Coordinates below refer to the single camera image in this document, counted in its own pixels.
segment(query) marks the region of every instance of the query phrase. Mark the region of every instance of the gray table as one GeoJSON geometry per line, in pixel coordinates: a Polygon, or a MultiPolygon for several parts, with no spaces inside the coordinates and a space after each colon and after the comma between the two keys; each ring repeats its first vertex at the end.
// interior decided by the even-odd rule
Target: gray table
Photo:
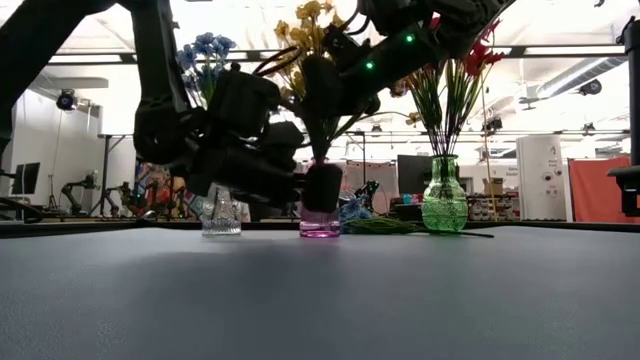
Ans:
{"type": "Polygon", "coordinates": [[[0,359],[638,359],[640,236],[0,240],[0,359]]]}

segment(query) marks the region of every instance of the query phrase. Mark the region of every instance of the clear glass vase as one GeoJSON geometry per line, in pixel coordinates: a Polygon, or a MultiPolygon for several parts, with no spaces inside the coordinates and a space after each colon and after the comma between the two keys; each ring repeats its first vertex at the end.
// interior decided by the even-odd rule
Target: clear glass vase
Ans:
{"type": "Polygon", "coordinates": [[[431,182],[422,203],[422,221],[428,229],[460,231],[467,223],[467,196],[456,179],[456,158],[433,157],[431,182]]]}
{"type": "Polygon", "coordinates": [[[242,231],[240,204],[231,198],[227,188],[214,185],[203,200],[200,221],[204,237],[239,235],[242,231]]]}
{"type": "Polygon", "coordinates": [[[340,237],[340,210],[332,213],[309,211],[302,206],[300,211],[300,236],[305,238],[340,237]]]}

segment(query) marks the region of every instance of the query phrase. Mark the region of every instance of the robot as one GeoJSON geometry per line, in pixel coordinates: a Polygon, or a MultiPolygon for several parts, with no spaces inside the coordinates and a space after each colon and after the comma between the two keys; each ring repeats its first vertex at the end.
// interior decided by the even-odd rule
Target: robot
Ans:
{"type": "MultiPolygon", "coordinates": [[[[144,161],[167,166],[196,195],[206,195],[215,182],[243,202],[282,208],[302,200],[311,211],[332,212],[342,171],[316,164],[307,174],[294,173],[303,135],[292,123],[269,124],[270,113],[279,106],[318,117],[375,111],[379,91],[421,66],[468,54],[515,0],[357,1],[356,14],[386,39],[360,45],[346,27],[326,28],[324,45],[335,62],[305,59],[307,96],[301,104],[282,100],[260,73],[232,70],[220,76],[205,110],[191,106],[182,82],[169,0],[24,0],[0,28],[0,114],[10,113],[85,16],[117,3],[133,20],[141,82],[133,139],[144,161]],[[434,12],[441,20],[429,29],[434,12]]],[[[10,119],[0,118],[0,151],[11,139],[10,119]]]]}

